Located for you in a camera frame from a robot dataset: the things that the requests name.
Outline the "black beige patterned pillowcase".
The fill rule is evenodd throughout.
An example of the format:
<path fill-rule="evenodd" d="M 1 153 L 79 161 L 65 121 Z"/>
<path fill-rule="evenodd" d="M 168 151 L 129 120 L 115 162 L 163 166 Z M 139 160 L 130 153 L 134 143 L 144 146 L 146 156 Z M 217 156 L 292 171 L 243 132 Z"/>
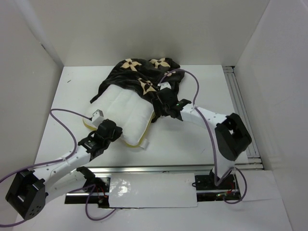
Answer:
<path fill-rule="evenodd" d="M 94 103 L 111 85 L 116 85 L 126 90 L 136 92 L 142 99 L 154 104 L 154 112 L 159 107 L 157 91 L 160 90 L 160 82 L 168 82 L 174 94 L 178 94 L 180 83 L 184 78 L 184 72 L 180 71 L 180 65 L 171 58 L 161 59 L 125 59 L 120 61 L 111 70 L 109 75 L 99 85 L 98 93 L 90 100 Z"/>

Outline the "white pillow yellow edge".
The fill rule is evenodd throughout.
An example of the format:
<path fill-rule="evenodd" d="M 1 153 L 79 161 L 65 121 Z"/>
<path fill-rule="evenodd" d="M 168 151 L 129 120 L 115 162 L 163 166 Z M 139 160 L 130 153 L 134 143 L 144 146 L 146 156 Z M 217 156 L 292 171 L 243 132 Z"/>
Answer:
<path fill-rule="evenodd" d="M 122 128 L 121 139 L 129 147 L 147 148 L 149 142 L 145 134 L 154 118 L 154 108 L 150 102 L 132 90 L 110 85 L 88 106 L 85 116 L 91 117 L 98 109 L 105 119 L 114 121 Z"/>

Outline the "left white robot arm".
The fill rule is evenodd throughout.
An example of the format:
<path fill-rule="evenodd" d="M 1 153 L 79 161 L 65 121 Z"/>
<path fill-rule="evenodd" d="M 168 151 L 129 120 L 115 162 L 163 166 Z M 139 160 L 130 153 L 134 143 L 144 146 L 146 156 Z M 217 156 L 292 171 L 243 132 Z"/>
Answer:
<path fill-rule="evenodd" d="M 24 220 L 34 218 L 51 200 L 80 188 L 90 192 L 95 185 L 104 182 L 95 177 L 85 165 L 100 156 L 122 135 L 122 128 L 106 119 L 96 131 L 83 138 L 77 151 L 68 160 L 60 159 L 55 164 L 47 164 L 30 170 L 20 170 L 5 197 L 6 201 Z"/>

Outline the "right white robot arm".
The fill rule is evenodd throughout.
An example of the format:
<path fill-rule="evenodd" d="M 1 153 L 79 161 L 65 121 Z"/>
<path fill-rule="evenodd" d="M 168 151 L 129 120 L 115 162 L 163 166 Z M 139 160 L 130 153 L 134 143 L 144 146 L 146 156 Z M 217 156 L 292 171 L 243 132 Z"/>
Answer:
<path fill-rule="evenodd" d="M 241 117 L 236 113 L 218 114 L 187 99 L 178 100 L 176 93 L 169 88 L 158 91 L 152 104 L 157 117 L 170 116 L 208 131 L 214 159 L 210 183 L 216 189 L 222 188 L 227 182 L 226 176 L 235 167 L 235 161 L 252 142 Z"/>

